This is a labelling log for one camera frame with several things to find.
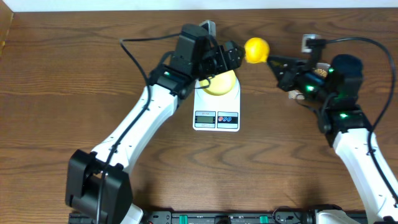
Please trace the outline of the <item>yellow plastic scoop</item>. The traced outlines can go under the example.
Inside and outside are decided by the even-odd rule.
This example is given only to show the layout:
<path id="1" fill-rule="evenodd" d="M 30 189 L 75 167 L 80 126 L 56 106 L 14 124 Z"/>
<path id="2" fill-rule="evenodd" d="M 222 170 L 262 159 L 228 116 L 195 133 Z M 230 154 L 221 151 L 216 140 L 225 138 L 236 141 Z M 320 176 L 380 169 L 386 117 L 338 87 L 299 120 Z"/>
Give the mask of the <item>yellow plastic scoop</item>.
<path id="1" fill-rule="evenodd" d="M 270 53 L 269 44 L 262 38 L 250 38 L 244 45 L 247 63 L 265 63 Z"/>

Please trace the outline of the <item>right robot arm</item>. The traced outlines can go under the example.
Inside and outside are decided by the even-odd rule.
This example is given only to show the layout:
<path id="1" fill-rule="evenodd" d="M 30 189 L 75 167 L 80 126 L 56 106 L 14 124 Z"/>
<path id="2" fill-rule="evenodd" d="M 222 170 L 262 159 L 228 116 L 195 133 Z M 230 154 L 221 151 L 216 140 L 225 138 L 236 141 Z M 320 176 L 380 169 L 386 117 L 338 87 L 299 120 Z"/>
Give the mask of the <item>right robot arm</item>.
<path id="1" fill-rule="evenodd" d="M 325 77 L 316 73 L 316 63 L 310 60 L 271 55 L 267 64 L 281 90 L 297 90 L 305 100 L 320 104 L 312 109 L 318 128 L 346 166 L 368 223 L 397 223 L 397 179 L 357 103 L 363 82 L 360 59 L 337 55 Z"/>

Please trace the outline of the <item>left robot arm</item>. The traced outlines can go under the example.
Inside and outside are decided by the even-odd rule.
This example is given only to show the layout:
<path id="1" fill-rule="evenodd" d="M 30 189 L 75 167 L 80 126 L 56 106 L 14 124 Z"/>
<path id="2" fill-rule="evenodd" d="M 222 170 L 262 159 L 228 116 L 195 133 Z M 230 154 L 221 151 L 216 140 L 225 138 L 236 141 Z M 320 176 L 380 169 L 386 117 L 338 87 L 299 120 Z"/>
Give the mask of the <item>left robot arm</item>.
<path id="1" fill-rule="evenodd" d="M 245 50 L 234 41 L 218 44 L 215 24 L 185 24 L 174 50 L 163 54 L 146 74 L 145 87 L 119 126 L 87 153 L 68 161 L 65 203 L 95 223 L 140 223 L 144 212 L 133 203 L 130 175 L 150 139 L 193 92 L 199 80 L 235 70 Z"/>

